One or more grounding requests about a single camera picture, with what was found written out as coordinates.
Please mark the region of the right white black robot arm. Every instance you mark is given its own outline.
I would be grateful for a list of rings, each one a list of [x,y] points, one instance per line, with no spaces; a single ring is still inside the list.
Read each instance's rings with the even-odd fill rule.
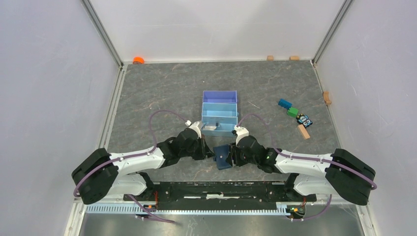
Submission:
[[[266,148],[249,135],[233,144],[232,161],[242,166],[253,164],[266,173],[290,174],[284,195],[291,201],[311,194],[336,194],[359,206],[368,204],[376,189],[376,172],[345,149],[313,155]]]

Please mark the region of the blue purple three-bin tray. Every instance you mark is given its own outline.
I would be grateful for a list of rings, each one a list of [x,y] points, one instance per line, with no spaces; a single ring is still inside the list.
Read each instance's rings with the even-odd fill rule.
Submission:
[[[214,137],[233,137],[238,123],[238,94],[236,90],[205,90],[202,100],[202,134]],[[215,130],[204,129],[207,123],[219,123]]]

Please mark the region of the blue card holder wallet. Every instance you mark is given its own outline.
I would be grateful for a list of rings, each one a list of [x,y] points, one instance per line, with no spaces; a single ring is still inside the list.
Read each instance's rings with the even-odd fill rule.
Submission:
[[[216,166],[218,170],[225,170],[232,168],[232,164],[227,162],[227,158],[230,154],[229,145],[221,145],[216,146],[213,148],[214,151],[214,161],[216,162]]]

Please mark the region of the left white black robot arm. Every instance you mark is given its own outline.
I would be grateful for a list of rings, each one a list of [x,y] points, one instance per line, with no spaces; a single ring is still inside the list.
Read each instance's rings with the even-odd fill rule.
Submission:
[[[146,170],[175,165],[184,157],[205,160],[213,156],[204,136],[191,128],[144,150],[109,153],[103,147],[98,148],[72,172],[76,185],[73,195],[86,205],[120,194],[146,201],[154,196]]]

